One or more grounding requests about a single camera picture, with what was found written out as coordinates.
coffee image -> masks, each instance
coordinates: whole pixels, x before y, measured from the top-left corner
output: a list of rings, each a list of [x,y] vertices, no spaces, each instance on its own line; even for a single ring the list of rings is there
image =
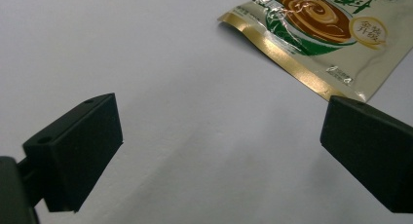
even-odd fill
[[[332,2],[277,1],[282,6],[267,13],[267,26],[276,36],[290,44],[294,53],[321,55],[356,42],[350,32],[352,16]]]

white surface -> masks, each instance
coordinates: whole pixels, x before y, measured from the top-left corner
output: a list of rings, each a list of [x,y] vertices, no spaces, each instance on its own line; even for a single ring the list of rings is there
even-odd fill
[[[0,0],[1,155],[116,93],[125,143],[42,223],[407,223],[320,145],[327,102],[216,19],[248,0]],[[413,125],[413,54],[370,100]]]

